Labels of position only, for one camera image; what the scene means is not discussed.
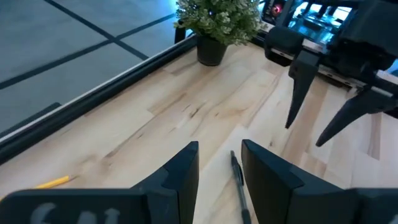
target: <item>black pen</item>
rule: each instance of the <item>black pen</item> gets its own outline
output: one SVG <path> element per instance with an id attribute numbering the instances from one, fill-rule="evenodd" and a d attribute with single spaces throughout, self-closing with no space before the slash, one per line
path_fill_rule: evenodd
<path id="1" fill-rule="evenodd" d="M 241 207 L 242 207 L 243 224 L 251 224 L 250 212 L 243 191 L 244 181 L 243 181 L 242 168 L 239 165 L 238 160 L 236 159 L 234 151 L 231 151 L 231 165 L 232 169 L 234 170 L 236 185 L 238 186 L 239 201 L 241 202 Z"/>

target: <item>black plastic jaw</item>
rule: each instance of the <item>black plastic jaw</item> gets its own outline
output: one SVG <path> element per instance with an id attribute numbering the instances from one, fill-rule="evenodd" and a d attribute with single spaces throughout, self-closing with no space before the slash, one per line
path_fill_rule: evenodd
<path id="1" fill-rule="evenodd" d="M 246 185 L 259 224 L 388 224 L 397 189 L 343 190 L 250 141 L 242 141 Z"/>
<path id="2" fill-rule="evenodd" d="M 351 124 L 365 114 L 373 114 L 389 111 L 397 106 L 397 100 L 392 95 L 377 88 L 363 90 L 355 97 L 349 99 L 337 112 L 328 126 L 322 132 L 316 145 L 322 146 L 333 136 L 342 131 L 347 125 Z"/>
<path id="3" fill-rule="evenodd" d="M 191 142 L 131 189 L 22 190 L 0 203 L 3 224 L 191 224 L 199 182 Z"/>
<path id="4" fill-rule="evenodd" d="M 294 86 L 292 103 L 285 125 L 286 128 L 292 125 L 299 113 L 312 81 L 318 73 L 319 59 L 318 55 L 302 50 L 290 66 L 289 76 L 294 79 Z"/>

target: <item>wooden table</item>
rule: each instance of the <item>wooden table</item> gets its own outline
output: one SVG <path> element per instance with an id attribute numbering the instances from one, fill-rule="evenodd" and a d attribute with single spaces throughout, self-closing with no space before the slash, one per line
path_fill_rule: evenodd
<path id="1" fill-rule="evenodd" d="M 229 151 L 240 155 L 245 138 L 342 188 L 398 186 L 398 120 L 366 115 L 316 147 L 346 91 L 316 78 L 285 129 L 293 89 L 288 68 L 266 60 L 254 45 L 230 46 L 219 67 L 201 65 L 196 54 L 176 59 L 3 164 L 0 195 L 64 175 L 76 179 L 61 187 L 132 187 L 198 140 L 194 223 L 241 223 Z"/>

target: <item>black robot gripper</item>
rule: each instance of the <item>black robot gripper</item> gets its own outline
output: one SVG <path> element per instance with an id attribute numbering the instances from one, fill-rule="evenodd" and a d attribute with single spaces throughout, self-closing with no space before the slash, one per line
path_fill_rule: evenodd
<path id="1" fill-rule="evenodd" d="M 319 74 L 320 65 L 331 63 L 329 55 L 303 47 L 303 41 L 302 34 L 287 27 L 273 27 L 264 41 L 266 58 L 282 66 L 290 65 L 289 77 L 294 79 L 293 96 L 285 124 L 286 128 L 290 128 L 297 117 L 315 75 Z M 339 50 L 336 52 L 334 55 L 340 56 L 340 58 L 349 57 L 347 52 Z M 391 111 L 397 107 L 398 86 L 377 77 L 377 69 L 369 66 L 368 63 L 366 65 L 354 71 L 356 72 L 355 78 L 367 83 L 362 86 L 361 91 L 354 98 L 349 99 L 343 105 L 330 121 L 316 143 L 318 147 L 363 115 Z M 351 68 L 347 63 L 336 65 L 338 68 L 339 66 L 344 69 Z"/>
<path id="2" fill-rule="evenodd" d="M 198 183 L 198 142 L 191 142 L 131 189 L 14 192 L 0 202 L 0 223 L 191 224 Z"/>

